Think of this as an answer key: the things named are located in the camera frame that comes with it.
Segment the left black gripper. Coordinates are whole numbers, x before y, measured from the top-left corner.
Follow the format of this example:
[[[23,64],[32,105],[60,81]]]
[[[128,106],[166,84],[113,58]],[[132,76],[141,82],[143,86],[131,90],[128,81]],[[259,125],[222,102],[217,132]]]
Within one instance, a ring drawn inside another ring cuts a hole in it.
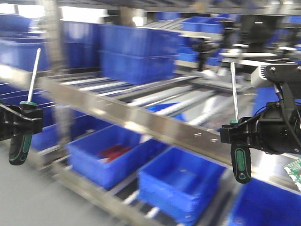
[[[43,130],[44,110],[16,105],[0,105],[0,140],[18,135],[37,134]]]

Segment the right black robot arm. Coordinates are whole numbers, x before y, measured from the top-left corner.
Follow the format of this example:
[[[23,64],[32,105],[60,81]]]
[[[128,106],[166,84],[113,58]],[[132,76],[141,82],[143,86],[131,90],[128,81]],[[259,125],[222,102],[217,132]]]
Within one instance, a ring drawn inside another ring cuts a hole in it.
[[[239,144],[270,154],[301,153],[301,106],[293,110],[287,125],[280,103],[269,102],[253,117],[243,117],[238,123],[222,125],[221,142]]]

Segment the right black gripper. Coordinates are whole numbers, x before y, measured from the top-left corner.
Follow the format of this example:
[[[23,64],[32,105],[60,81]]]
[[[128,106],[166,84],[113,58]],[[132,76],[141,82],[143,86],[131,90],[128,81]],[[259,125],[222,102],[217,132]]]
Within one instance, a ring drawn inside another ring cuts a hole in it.
[[[254,117],[222,125],[220,140],[270,154],[301,153],[301,106],[285,109],[283,103],[268,102]]]

